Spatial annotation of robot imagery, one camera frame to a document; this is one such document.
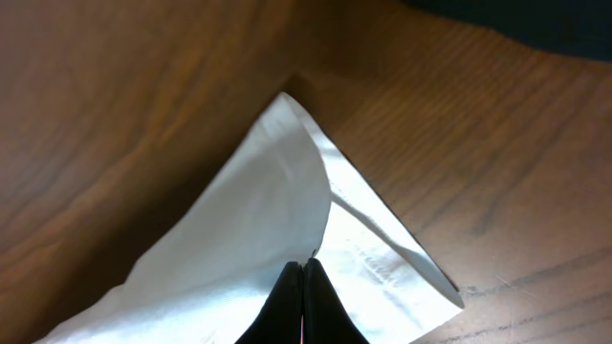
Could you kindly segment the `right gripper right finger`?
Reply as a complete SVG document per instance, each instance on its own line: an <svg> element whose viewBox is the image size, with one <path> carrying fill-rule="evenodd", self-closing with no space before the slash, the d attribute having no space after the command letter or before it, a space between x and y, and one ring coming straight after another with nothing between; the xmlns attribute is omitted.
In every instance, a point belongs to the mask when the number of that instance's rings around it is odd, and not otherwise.
<svg viewBox="0 0 612 344"><path fill-rule="evenodd" d="M342 306L318 259L308 260L303 282L304 344L368 344Z"/></svg>

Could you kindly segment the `white t-shirt with logo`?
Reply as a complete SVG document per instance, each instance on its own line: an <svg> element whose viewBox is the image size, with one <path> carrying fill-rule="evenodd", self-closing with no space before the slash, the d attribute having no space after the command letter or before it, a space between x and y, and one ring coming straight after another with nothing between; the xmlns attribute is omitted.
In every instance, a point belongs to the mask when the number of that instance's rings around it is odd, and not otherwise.
<svg viewBox="0 0 612 344"><path fill-rule="evenodd" d="M278 95L187 214L126 281L49 343L232 343L283 267L316 258L372 343L460 313L456 288L310 114Z"/></svg>

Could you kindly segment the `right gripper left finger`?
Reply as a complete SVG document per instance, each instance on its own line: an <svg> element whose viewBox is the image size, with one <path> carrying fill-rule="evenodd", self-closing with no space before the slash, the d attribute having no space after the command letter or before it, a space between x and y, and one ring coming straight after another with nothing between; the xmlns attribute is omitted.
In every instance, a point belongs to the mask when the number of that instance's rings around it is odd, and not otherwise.
<svg viewBox="0 0 612 344"><path fill-rule="evenodd" d="M299 344L303 271L289 262L281 271L260 313L236 344Z"/></svg>

